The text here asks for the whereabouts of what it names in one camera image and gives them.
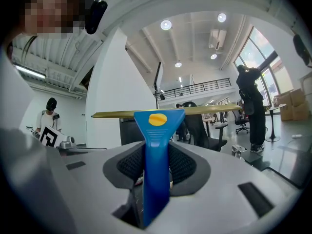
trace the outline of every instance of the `black mesh vent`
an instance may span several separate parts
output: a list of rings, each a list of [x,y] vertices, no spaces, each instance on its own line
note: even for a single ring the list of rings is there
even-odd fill
[[[144,153],[145,146],[139,148],[131,154],[127,155],[125,158],[121,159],[117,163],[117,169],[132,179],[134,182],[139,178],[143,172],[144,164]]]
[[[191,157],[172,145],[168,145],[168,153],[169,166],[174,185],[186,180],[194,174],[196,170],[196,162]]]

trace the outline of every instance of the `white pillar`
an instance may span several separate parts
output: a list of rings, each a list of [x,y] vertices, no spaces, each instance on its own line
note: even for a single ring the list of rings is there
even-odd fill
[[[119,119],[91,118],[96,112],[155,109],[155,98],[125,50],[127,37],[111,31],[94,66],[86,101],[88,148],[121,145]]]

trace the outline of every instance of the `gold metal rod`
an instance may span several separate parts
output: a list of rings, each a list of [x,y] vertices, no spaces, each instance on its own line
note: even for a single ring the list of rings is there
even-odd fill
[[[92,118],[133,118],[135,112],[144,111],[164,111],[164,110],[176,110],[178,108],[170,109],[149,109],[138,111],[115,111],[115,112],[97,112],[92,115]],[[234,104],[218,105],[218,106],[200,106],[200,107],[185,107],[181,108],[185,110],[186,115],[200,115],[207,113],[228,112],[240,110],[241,107]]]

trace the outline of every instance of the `black slot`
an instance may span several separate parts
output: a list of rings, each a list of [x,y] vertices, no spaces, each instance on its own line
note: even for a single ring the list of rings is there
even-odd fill
[[[251,182],[238,185],[238,187],[247,198],[258,217],[264,216],[273,209],[273,205]]]
[[[86,165],[86,163],[84,163],[82,161],[78,161],[78,162],[75,162],[75,163],[72,163],[72,164],[68,164],[68,165],[66,165],[66,167],[70,171],[72,169],[75,169],[75,168],[78,168],[78,167],[84,166],[84,165]]]

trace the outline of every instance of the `yellow knob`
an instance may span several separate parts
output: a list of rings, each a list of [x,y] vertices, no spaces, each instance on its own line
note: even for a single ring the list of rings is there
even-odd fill
[[[152,114],[150,115],[148,122],[153,126],[162,126],[167,122],[167,116],[164,114]]]

